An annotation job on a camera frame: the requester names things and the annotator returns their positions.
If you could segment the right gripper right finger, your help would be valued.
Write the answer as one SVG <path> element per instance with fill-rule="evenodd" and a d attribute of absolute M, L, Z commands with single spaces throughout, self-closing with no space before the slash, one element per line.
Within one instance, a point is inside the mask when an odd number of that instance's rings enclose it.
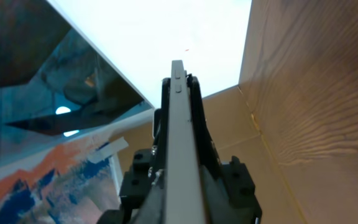
<path fill-rule="evenodd" d="M 212 224 L 219 224 L 226 220 L 224 214 L 226 199 L 219 188 L 219 178 L 221 177 L 219 156 L 206 125 L 200 83 L 193 75 L 188 75 L 186 81 L 190 90 L 191 118 L 195 134 L 204 209 L 208 221 Z"/>

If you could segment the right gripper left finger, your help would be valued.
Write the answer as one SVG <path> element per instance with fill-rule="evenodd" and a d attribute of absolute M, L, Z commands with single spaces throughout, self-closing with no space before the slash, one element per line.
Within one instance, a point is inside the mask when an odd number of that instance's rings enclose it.
<path fill-rule="evenodd" d="M 167 166 L 167 132 L 170 79 L 162 81 L 161 107 L 154 111 L 154 142 L 151 148 L 150 190 L 135 217 L 138 224 L 163 223 L 165 213 L 165 169 Z"/>

